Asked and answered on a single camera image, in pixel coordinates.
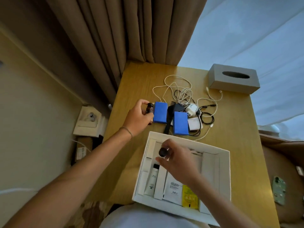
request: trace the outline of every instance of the person's left hand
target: person's left hand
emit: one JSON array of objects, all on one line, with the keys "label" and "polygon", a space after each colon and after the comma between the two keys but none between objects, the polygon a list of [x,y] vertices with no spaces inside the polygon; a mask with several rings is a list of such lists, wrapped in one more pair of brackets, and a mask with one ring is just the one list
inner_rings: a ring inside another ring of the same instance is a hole
[{"label": "person's left hand", "polygon": [[154,117],[153,113],[146,114],[146,111],[141,109],[142,104],[148,103],[147,100],[139,99],[127,114],[123,127],[126,127],[133,137],[142,132]]}]

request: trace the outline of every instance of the blue box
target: blue box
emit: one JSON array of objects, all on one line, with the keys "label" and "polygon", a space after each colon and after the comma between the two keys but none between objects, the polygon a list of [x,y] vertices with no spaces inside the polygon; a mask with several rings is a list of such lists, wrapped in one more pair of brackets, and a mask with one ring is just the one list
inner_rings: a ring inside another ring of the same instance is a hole
[{"label": "blue box", "polygon": [[157,101],[154,105],[153,122],[167,123],[167,110],[168,110],[167,103]]},{"label": "blue box", "polygon": [[173,134],[189,135],[188,115],[186,112],[174,112]]}]

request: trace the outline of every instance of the wooden desk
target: wooden desk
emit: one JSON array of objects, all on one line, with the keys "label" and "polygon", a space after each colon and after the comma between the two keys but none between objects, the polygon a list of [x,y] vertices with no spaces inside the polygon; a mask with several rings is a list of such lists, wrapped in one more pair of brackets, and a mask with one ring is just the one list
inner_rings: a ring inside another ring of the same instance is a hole
[{"label": "wooden desk", "polygon": [[[194,100],[207,98],[207,71],[160,64],[129,62],[126,65],[113,110],[105,133],[105,139],[114,134],[123,124],[129,109],[139,98],[150,102],[159,101],[152,88],[164,85],[164,78],[177,74],[192,83]],[[187,83],[177,77],[169,77],[180,86]],[[156,88],[160,97],[165,87]],[[210,89],[213,98],[218,99],[218,90]],[[165,95],[170,104],[171,91]],[[201,105],[211,104],[201,100]],[[128,204],[131,198],[149,131],[162,133],[165,125],[154,123],[133,138],[108,166],[92,189],[87,200],[109,200],[113,203]],[[204,126],[202,135],[207,131]],[[214,126],[200,142],[230,151],[232,202],[261,227],[279,227],[272,190],[267,174],[264,154],[249,95],[223,91],[215,114]]]}]

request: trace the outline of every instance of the green phone case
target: green phone case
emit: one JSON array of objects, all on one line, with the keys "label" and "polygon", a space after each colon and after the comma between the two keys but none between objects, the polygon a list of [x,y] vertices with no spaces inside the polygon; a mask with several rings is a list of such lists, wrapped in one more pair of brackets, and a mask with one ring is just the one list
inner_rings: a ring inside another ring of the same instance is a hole
[{"label": "green phone case", "polygon": [[272,195],[276,203],[285,204],[286,183],[283,179],[275,176],[272,181]]}]

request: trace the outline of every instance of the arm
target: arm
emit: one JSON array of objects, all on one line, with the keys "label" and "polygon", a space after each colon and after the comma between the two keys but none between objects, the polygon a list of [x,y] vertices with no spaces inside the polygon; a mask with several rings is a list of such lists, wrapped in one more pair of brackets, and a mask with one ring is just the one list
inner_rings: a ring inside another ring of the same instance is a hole
[{"label": "arm", "polygon": [[4,228],[63,227],[79,208],[101,173],[130,141],[131,134],[139,134],[153,118],[153,113],[142,114],[142,103],[147,104],[148,101],[137,101],[129,111],[123,124],[127,129],[119,129],[88,156],[42,188]]},{"label": "arm", "polygon": [[171,139],[166,140],[162,147],[169,148],[166,159],[156,160],[167,169],[179,182],[187,185],[205,204],[213,217],[223,228],[257,228],[259,227],[246,215],[239,211],[231,202],[222,198],[201,176],[191,156],[191,151],[181,147]]}]

